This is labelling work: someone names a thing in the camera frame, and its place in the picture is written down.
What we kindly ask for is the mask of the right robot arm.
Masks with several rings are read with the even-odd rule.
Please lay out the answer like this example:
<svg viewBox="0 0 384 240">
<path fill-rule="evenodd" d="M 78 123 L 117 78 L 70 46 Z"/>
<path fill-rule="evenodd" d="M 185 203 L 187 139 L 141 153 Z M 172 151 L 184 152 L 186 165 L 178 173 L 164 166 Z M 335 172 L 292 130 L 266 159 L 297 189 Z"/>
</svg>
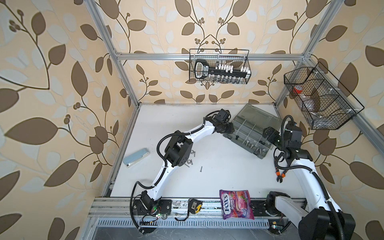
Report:
<svg viewBox="0 0 384 240">
<path fill-rule="evenodd" d="M 350 240 L 356 222 L 333 200 L 319 177 L 312 156 L 301 148 L 302 130 L 292 116 L 282 121 L 279 130 L 267 127 L 263 138 L 280 152 L 274 157 L 278 171 L 292 171 L 298 178 L 308 209 L 295 203 L 287 194 L 271 191 L 266 198 L 269 215 L 282 213 L 298 229 L 302 240 Z"/>
</svg>

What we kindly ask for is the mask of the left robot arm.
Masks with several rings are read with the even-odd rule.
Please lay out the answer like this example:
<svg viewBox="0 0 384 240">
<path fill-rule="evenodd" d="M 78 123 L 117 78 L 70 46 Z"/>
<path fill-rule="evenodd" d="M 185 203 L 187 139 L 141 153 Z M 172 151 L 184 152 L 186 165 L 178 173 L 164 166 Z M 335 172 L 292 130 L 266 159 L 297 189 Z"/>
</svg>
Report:
<svg viewBox="0 0 384 240">
<path fill-rule="evenodd" d="M 131 198 L 134 197 L 136 187 L 139 186 L 143 189 L 140 195 L 140 203 L 146 213 L 152 214 L 159 210 L 159 201 L 163 196 L 163 190 L 170 176 L 187 162 L 193 144 L 214 133 L 233 133 L 234 127 L 230 119 L 231 113 L 228 110 L 213 111 L 203 117 L 202 124 L 199 126 L 186 132 L 175 131 L 163 137 L 156 147 L 158 156 L 164 162 L 159 173 L 150 186 L 145 186 L 137 181 L 134 184 Z"/>
</svg>

